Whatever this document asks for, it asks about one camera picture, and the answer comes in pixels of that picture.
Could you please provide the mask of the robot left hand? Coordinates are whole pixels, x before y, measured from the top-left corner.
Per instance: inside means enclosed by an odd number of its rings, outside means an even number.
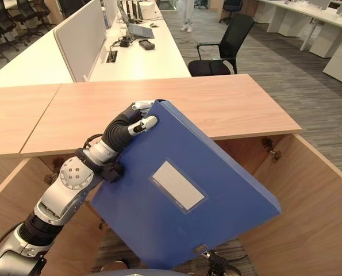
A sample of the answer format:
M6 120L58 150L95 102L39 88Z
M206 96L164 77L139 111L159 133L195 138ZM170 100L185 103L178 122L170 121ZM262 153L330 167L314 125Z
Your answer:
M115 117L102 134L101 140L115 152L121 152L133 140L157 124L156 116L148 116L151 101L136 101Z

